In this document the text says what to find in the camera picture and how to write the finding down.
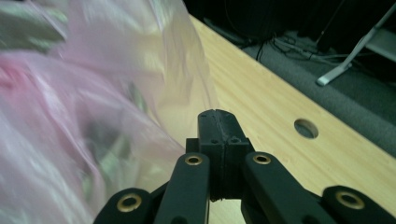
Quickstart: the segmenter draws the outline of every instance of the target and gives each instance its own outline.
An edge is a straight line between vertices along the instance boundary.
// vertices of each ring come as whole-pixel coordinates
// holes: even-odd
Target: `brass ring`
[[[188,165],[199,165],[202,162],[202,158],[199,156],[189,156],[184,160]]]
[[[124,204],[124,202],[128,199],[134,199],[135,202],[132,204],[128,204],[128,205]],[[136,208],[138,208],[141,203],[142,203],[142,198],[139,195],[137,195],[135,193],[125,194],[117,202],[117,208],[119,209],[120,212],[123,212],[123,213],[132,212]]]
[[[353,199],[354,202],[350,202],[347,201],[344,197],[350,197]],[[344,190],[340,190],[337,191],[335,193],[335,198],[337,199],[337,201],[342,204],[343,206],[346,206],[348,208],[352,208],[352,209],[362,209],[364,208],[364,202],[363,200],[358,197],[356,194],[348,192],[348,191],[344,191]]]
[[[266,165],[271,162],[271,158],[264,155],[256,155],[253,157],[253,160],[258,164],[263,164],[263,165]]]

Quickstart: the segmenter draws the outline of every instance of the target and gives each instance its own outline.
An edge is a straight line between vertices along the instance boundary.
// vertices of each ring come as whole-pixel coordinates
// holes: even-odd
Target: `desk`
[[[220,108],[236,115],[256,150],[276,156],[308,190],[335,185],[368,195],[396,216],[396,160],[281,78],[192,18],[201,37]],[[308,119],[308,139],[294,121]],[[238,201],[210,204],[209,223],[242,223]]]

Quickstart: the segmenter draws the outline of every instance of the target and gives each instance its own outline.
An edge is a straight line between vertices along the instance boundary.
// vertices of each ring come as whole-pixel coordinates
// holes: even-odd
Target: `crumpled plastic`
[[[39,3],[0,2],[23,24],[0,24],[0,220],[89,223],[165,183],[218,102],[181,1]]]

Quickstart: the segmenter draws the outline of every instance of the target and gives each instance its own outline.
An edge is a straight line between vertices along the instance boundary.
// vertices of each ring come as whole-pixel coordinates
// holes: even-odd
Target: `metal stand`
[[[341,76],[349,67],[352,66],[352,60],[361,52],[361,50],[369,43],[369,41],[375,36],[384,22],[390,17],[390,15],[396,10],[396,3],[388,10],[388,12],[382,17],[382,19],[369,31],[367,35],[365,35],[359,43],[355,46],[352,52],[347,56],[347,58],[337,67],[335,67],[332,71],[328,72],[326,75],[320,77],[317,80],[317,84],[319,86],[325,86],[333,79]]]
[[[219,199],[241,200],[246,223],[396,223],[354,189],[327,188],[321,198],[305,190],[274,156],[254,150],[231,113],[201,113],[198,129],[167,184],[115,194],[94,223],[202,224],[209,200]]]

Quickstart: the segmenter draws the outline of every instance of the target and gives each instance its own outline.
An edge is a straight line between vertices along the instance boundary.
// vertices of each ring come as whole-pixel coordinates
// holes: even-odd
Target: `gray carpet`
[[[305,44],[309,40],[295,37]],[[256,58],[260,46],[243,49]],[[353,67],[329,85],[320,87],[318,77],[333,65],[285,56],[264,44],[261,63],[290,85],[324,107],[346,125],[396,157],[396,88]]]

